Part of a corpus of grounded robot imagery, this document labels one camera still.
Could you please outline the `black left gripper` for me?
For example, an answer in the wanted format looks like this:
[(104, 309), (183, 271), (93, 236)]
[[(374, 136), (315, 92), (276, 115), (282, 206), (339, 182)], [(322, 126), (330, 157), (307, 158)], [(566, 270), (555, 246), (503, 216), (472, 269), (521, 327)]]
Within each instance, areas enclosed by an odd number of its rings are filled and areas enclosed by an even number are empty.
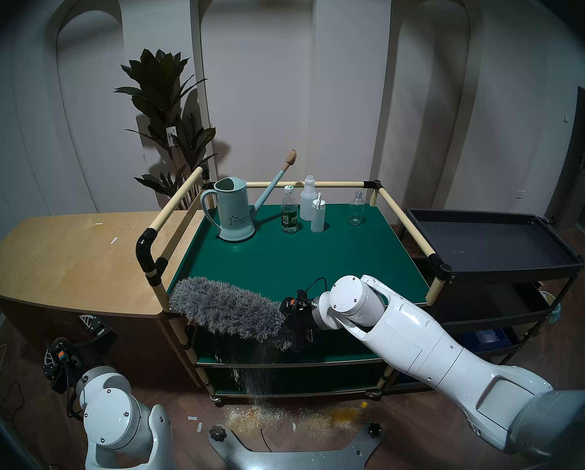
[(95, 338), (71, 343), (64, 337), (53, 341), (53, 349), (46, 348), (43, 374), (53, 383), (53, 390), (63, 394), (75, 388), (81, 377), (93, 368), (108, 366), (107, 353), (118, 338), (114, 330), (94, 315), (80, 315), (79, 319)]

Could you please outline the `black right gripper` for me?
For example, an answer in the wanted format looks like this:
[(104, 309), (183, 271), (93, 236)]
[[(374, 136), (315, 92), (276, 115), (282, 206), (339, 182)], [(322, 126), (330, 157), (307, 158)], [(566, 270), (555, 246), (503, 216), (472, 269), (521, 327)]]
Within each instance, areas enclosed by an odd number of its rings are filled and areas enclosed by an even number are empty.
[(288, 296), (282, 300), (279, 311), (284, 321), (279, 328), (279, 336), (291, 341), (291, 350), (303, 351), (310, 330), (317, 329), (312, 311), (315, 306), (309, 299), (307, 290), (297, 290), (296, 297)]

